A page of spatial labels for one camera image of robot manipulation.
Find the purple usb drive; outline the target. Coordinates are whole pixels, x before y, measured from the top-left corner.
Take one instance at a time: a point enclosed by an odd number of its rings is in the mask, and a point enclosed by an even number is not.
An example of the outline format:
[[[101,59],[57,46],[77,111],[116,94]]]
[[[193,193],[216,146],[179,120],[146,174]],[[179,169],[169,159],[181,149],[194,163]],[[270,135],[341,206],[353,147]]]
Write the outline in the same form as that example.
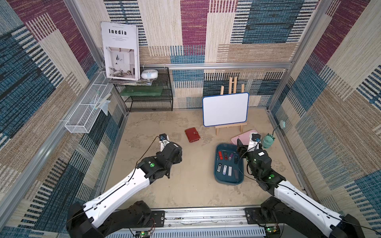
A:
[[[229,157],[228,157],[228,160],[229,160],[229,161],[231,161],[231,160],[232,160],[232,158],[233,158],[233,155],[234,155],[233,153],[231,153],[231,154],[229,155]]]

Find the teal plastic storage box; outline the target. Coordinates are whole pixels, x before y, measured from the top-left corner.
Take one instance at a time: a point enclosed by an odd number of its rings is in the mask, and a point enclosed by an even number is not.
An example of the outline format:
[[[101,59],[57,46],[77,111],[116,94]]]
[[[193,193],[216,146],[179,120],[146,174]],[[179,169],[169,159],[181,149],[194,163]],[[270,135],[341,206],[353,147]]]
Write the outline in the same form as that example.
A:
[[[214,177],[218,183],[239,185],[244,180],[244,163],[234,144],[222,143],[216,147]]]

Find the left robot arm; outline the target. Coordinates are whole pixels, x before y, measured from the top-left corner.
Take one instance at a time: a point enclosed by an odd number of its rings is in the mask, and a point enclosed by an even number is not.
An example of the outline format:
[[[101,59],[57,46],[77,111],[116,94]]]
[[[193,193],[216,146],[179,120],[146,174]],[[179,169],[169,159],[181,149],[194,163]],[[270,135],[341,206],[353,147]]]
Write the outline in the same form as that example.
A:
[[[158,136],[160,151],[142,156],[135,168],[119,183],[84,204],[76,202],[68,211],[65,228],[72,238],[105,238],[121,229],[143,228],[138,236],[152,233],[163,225],[164,215],[153,212],[144,201],[127,209],[118,208],[139,191],[162,177],[169,177],[171,167],[182,161],[182,148],[170,142],[166,134]]]

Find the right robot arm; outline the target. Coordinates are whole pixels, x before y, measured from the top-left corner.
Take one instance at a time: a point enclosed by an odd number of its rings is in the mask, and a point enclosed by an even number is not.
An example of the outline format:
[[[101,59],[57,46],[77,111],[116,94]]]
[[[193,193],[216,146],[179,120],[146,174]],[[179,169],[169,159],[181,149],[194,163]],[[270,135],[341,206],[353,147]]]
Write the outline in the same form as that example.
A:
[[[321,238],[363,238],[359,221],[319,204],[299,191],[271,167],[272,159],[260,144],[261,136],[251,133],[249,144],[237,139],[237,152],[247,161],[247,174],[268,192],[271,198],[261,204],[262,212],[285,219],[285,224],[305,236]]]

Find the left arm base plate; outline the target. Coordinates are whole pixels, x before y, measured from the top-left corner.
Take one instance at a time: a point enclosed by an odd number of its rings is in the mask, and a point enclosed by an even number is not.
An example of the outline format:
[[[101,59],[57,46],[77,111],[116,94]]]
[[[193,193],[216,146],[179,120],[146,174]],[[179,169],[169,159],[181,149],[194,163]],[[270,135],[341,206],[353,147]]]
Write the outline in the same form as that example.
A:
[[[162,228],[162,227],[164,227],[165,214],[166,214],[166,212],[164,210],[152,210],[148,227],[149,228]]]

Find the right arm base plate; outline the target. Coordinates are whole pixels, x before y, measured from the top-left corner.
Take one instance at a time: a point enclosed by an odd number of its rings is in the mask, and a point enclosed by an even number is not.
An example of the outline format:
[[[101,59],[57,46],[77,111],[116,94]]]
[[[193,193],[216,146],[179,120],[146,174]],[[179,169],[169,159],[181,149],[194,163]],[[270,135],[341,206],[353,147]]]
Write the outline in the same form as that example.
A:
[[[260,207],[248,207],[244,209],[244,212],[249,225],[265,226],[267,224]]]

